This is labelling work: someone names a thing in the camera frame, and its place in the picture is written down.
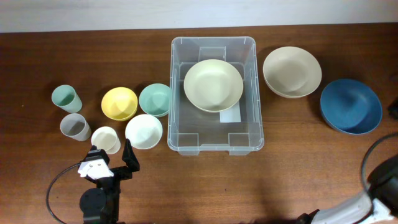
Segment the wire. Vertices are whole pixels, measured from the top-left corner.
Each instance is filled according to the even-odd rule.
[[[396,136],[398,136],[398,133],[388,134],[388,135],[380,138],[375,143],[373,143],[373,145],[368,149],[368,151],[366,152],[365,156],[363,157],[363,160],[362,160],[362,163],[361,163],[361,184],[362,184],[363,190],[368,195],[368,197],[369,197],[369,199],[371,201],[371,209],[368,212],[368,214],[366,214],[362,219],[360,219],[356,223],[361,223],[361,222],[365,221],[367,218],[369,218],[374,213],[373,196],[372,196],[371,192],[369,191],[369,186],[368,186],[368,183],[366,181],[366,163],[368,162],[369,156],[372,154],[373,150],[380,143],[382,143],[384,140],[389,139],[389,138],[393,138],[393,137],[396,137]]]
[[[47,194],[46,194],[46,196],[45,196],[45,204],[46,204],[46,206],[47,206],[47,210],[50,212],[50,215],[53,216],[53,218],[54,218],[56,221],[58,221],[59,223],[62,223],[62,224],[66,224],[66,223],[63,222],[61,219],[59,219],[59,218],[52,212],[52,210],[51,210],[51,208],[50,208],[50,203],[49,203],[50,190],[51,190],[51,188],[52,188],[52,185],[55,183],[55,181],[58,180],[58,178],[60,178],[63,174],[65,174],[66,172],[72,170],[73,168],[80,166],[80,164],[81,164],[81,162],[76,163],[75,165],[72,165],[72,166],[66,168],[65,170],[63,170],[61,173],[59,173],[59,174],[51,181],[51,184],[49,185],[49,188],[47,189]]]

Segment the white wall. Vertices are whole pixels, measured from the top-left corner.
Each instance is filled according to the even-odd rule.
[[[0,32],[398,22],[398,0],[0,0]]]

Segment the blue bowl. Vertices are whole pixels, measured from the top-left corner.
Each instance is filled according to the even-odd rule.
[[[382,118],[377,95],[367,85],[351,79],[329,83],[322,91],[323,119],[335,130],[346,134],[373,131]]]

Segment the plastic bin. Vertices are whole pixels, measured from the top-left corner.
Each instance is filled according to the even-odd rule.
[[[220,59],[241,74],[244,90],[239,100],[241,122],[221,123],[220,113],[196,108],[185,96],[183,82],[194,64]],[[256,43],[251,37],[177,37],[172,41],[167,142],[183,156],[200,151],[229,151],[244,156],[264,145]]]

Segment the yellow cup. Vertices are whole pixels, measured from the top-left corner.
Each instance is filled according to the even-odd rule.
[[[138,99],[136,94],[125,87],[117,87],[108,91],[102,98],[102,112],[115,121],[130,119],[137,112]]]

